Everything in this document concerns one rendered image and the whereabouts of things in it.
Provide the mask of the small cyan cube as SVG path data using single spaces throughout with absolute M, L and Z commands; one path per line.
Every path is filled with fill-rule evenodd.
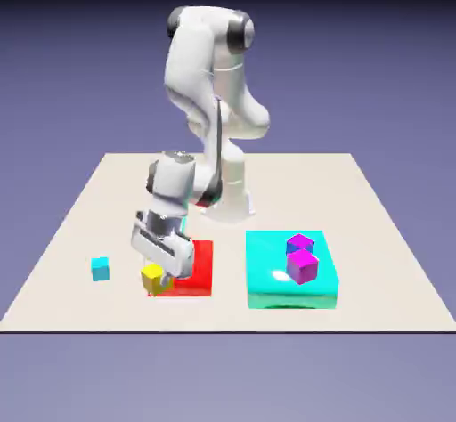
M 106 256 L 91 259 L 91 273 L 93 281 L 103 281 L 110 278 L 109 258 Z

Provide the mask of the small yellow cube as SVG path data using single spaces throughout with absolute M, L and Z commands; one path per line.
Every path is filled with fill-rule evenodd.
M 174 287 L 174 281 L 166 288 L 160 286 L 160 278 L 164 274 L 161 266 L 151 263 L 144 266 L 141 270 L 142 285 L 148 296 L 156 296 Z

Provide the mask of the large red box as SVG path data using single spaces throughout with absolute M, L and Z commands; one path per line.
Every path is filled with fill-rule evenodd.
M 213 274 L 213 250 L 212 240 L 193 241 L 194 262 L 192 276 L 185 280 L 173 279 L 174 287 L 157 296 L 211 296 Z

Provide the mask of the small magenta cube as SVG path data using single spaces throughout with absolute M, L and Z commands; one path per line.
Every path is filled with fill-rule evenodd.
M 315 280 L 319 259 L 305 248 L 287 254 L 286 272 L 298 285 Z
M 297 233 L 287 240 L 287 255 L 302 249 L 312 254 L 314 252 L 314 240 L 302 233 Z

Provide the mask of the large cyan box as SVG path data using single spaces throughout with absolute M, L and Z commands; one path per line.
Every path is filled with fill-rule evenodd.
M 314 240 L 315 280 L 298 285 L 286 272 L 287 240 L 302 233 Z M 246 284 L 251 309 L 334 309 L 339 278 L 322 231 L 247 231 Z

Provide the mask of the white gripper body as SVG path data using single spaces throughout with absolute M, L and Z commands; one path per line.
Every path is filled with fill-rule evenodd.
M 172 231 L 159 237 L 149 231 L 145 223 L 134 221 L 132 247 L 144 258 L 162 267 L 164 273 L 183 280 L 193 274 L 194 245 L 180 232 Z

